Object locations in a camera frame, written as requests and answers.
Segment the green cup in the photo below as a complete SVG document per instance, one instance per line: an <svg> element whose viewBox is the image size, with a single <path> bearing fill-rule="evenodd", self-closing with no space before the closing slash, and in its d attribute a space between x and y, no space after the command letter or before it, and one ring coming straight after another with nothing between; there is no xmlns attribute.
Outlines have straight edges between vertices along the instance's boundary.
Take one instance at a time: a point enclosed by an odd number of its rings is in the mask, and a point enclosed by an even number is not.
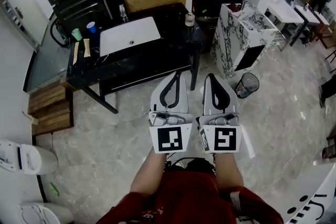
<svg viewBox="0 0 336 224"><path fill-rule="evenodd" d="M75 29L71 32L71 34L75 37L75 39L76 39L77 41L81 41L81 40L83 39L83 37L82 37L82 35L81 35L81 33L80 33L80 31L79 31L78 28L75 28Z"/></svg>

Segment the door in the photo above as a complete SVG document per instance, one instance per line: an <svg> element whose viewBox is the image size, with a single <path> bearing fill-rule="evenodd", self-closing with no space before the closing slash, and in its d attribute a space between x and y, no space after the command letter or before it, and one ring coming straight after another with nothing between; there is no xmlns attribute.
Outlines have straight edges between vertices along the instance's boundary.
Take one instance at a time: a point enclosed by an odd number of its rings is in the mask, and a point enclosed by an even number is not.
<svg viewBox="0 0 336 224"><path fill-rule="evenodd" d="M35 0L8 0L19 20L39 43L42 43L49 20Z"/></svg>

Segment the gray floor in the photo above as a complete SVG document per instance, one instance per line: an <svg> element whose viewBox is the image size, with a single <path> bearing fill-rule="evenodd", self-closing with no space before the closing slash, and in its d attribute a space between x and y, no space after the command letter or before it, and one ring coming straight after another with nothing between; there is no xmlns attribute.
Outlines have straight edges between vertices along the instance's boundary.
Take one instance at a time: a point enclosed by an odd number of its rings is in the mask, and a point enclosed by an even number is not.
<svg viewBox="0 0 336 224"><path fill-rule="evenodd" d="M43 88L66 74L70 49L62 48L52 39L50 26L54 19L55 17L52 18L47 27L42 44L34 59L28 79L27 93L32 93L39 88ZM56 27L53 28L52 33L57 40L62 42L62 38L58 34Z"/></svg>
<svg viewBox="0 0 336 224"><path fill-rule="evenodd" d="M325 137L333 127L336 110L335 97L327 100L327 111L319 106L321 78L331 78L326 54L320 44L308 48L295 44L284 52L270 48L253 70L260 89L239 101L240 123L255 156L239 155L237 164L245 185L267 201L319 158L326 146ZM202 113L200 88L210 72L218 74L212 60L203 55L196 89L188 91L189 112L194 115ZM185 76L189 87L190 73ZM59 168L42 180L48 200L70 208L76 223L95 223L129 191L151 148L147 114L151 92L158 82L107 96L111 104L117 102L117 115L83 92L74 93L75 127L53 135L52 150ZM51 135L39 136L37 143L51 149ZM172 158L181 156L205 156L196 129L187 153ZM50 182L59 190L58 198L50 191Z"/></svg>

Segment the trash can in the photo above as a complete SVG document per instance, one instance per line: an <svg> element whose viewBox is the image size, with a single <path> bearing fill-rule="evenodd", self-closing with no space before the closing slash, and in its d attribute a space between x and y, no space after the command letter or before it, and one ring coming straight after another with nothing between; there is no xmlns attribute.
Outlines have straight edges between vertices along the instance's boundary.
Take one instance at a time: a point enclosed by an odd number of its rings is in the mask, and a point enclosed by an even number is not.
<svg viewBox="0 0 336 224"><path fill-rule="evenodd" d="M238 82L235 92L239 98L246 98L251 93L259 89L259 80L252 73L243 74L241 80Z"/></svg>

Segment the paper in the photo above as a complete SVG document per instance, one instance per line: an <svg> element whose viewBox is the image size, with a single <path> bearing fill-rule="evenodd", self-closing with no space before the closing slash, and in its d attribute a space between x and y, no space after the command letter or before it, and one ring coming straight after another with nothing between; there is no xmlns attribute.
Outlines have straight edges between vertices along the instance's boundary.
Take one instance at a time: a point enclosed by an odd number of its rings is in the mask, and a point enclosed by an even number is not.
<svg viewBox="0 0 336 224"><path fill-rule="evenodd" d="M72 63L73 65L77 62L78 47L79 47L79 42L76 42L76 43L75 43L75 50L74 50L74 53L73 53L73 56L74 56L74 57L73 57L73 58L74 58L74 59L73 59L74 61L73 61L73 63Z"/></svg>
<svg viewBox="0 0 336 224"><path fill-rule="evenodd" d="M84 58L90 57L90 39L85 38L84 39L84 46L85 46L85 52L84 52Z"/></svg>

